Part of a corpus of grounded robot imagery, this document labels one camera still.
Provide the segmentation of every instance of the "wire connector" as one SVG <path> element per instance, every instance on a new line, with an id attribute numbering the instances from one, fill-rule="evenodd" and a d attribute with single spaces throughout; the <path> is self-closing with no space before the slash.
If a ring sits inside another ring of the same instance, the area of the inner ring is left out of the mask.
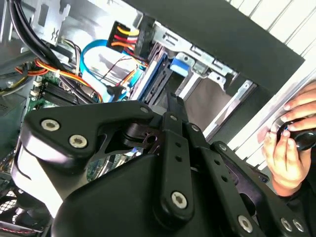
<path id="1" fill-rule="evenodd" d="M 60 78 L 60 70 L 59 69 L 55 72 L 55 77 Z"/>

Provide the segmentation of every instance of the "black bracket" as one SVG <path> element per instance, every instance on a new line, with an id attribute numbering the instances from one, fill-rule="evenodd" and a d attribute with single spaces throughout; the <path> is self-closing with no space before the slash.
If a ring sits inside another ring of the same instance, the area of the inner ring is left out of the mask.
<path id="1" fill-rule="evenodd" d="M 22 146 L 57 167 L 55 176 L 74 176 L 92 160 L 144 148 L 142 156 L 68 196 L 55 218 L 54 236 L 309 236 L 292 225 L 296 220 L 307 230 L 232 150 L 222 142 L 210 149 L 202 131 L 187 121 L 180 98 L 168 98 L 163 116 L 137 101 L 59 107 L 26 116 Z M 60 128 L 43 129 L 45 119 L 54 119 Z M 71 146 L 73 134 L 84 136 L 87 145 Z M 118 220 L 124 228 L 107 228 Z"/>

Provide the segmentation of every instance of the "motherboard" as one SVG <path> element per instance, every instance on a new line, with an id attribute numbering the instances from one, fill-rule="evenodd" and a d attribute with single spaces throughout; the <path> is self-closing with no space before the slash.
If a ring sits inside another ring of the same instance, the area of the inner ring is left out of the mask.
<path id="1" fill-rule="evenodd" d="M 43 76 L 37 76 L 33 81 L 33 88 L 30 91 L 23 118 L 33 110 L 80 104 L 82 102 L 69 90 L 65 90 L 62 82 L 54 73 L 47 73 Z M 106 160 L 106 158 L 99 159 L 88 165 L 87 180 L 89 182 L 99 176 Z"/>

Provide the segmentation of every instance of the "screw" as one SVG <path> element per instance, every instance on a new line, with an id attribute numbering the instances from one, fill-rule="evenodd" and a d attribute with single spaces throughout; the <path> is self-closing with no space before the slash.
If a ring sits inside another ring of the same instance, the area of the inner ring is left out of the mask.
<path id="1" fill-rule="evenodd" d="M 290 223 L 287 220 L 285 220 L 284 218 L 281 218 L 281 223 L 286 228 L 287 231 L 292 232 L 292 230 L 293 230 L 292 226 L 290 225 Z"/>
<path id="2" fill-rule="evenodd" d="M 173 192 L 171 194 L 171 199 L 172 199 L 172 202 L 180 209 L 184 209 L 188 205 L 186 197 L 180 192 L 177 192 L 177 191 Z"/>
<path id="3" fill-rule="evenodd" d="M 143 111 L 144 113 L 148 113 L 148 109 L 146 109 L 145 107 L 140 107 L 140 110 Z"/>
<path id="4" fill-rule="evenodd" d="M 227 151 L 227 147 L 225 147 L 223 144 L 219 144 L 219 148 L 222 149 L 224 152 Z"/>
<path id="5" fill-rule="evenodd" d="M 175 116 L 173 116 L 173 115 L 171 115 L 170 118 L 172 118 L 172 119 L 175 120 L 175 121 L 178 120 L 178 119 L 177 119 Z"/>
<path id="6" fill-rule="evenodd" d="M 246 232 L 251 233 L 253 231 L 252 225 L 246 217 L 238 216 L 238 222 Z"/>
<path id="7" fill-rule="evenodd" d="M 304 228 L 301 225 L 301 223 L 299 223 L 297 220 L 293 220 L 293 224 L 295 225 L 295 227 L 300 231 L 300 232 L 304 232 Z"/>
<path id="8" fill-rule="evenodd" d="M 85 148 L 88 144 L 88 141 L 81 135 L 73 135 L 69 138 L 69 143 L 75 148 Z"/>
<path id="9" fill-rule="evenodd" d="M 195 132 L 198 132 L 198 131 L 199 131 L 198 126 L 196 126 L 195 124 L 193 124 L 191 127 L 192 127 L 192 129 L 193 129 Z"/>
<path id="10" fill-rule="evenodd" d="M 42 128 L 50 132 L 56 131 L 60 128 L 59 123 L 52 119 L 45 119 L 40 124 Z"/>

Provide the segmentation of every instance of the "fan grille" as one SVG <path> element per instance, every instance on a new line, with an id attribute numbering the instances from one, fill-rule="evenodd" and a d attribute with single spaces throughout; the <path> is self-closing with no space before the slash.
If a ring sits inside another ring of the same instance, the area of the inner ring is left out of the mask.
<path id="1" fill-rule="evenodd" d="M 9 197 L 15 197 L 15 194 L 10 191 L 8 192 L 7 196 Z M 12 200 L 12 201 L 7 201 L 6 203 L 2 204 L 0 206 L 0 214 L 3 213 L 4 211 L 7 211 L 10 208 L 13 208 L 16 204 L 16 200 Z M 12 222 L 15 223 L 15 219 L 16 219 L 17 215 L 13 216 L 12 218 Z"/>

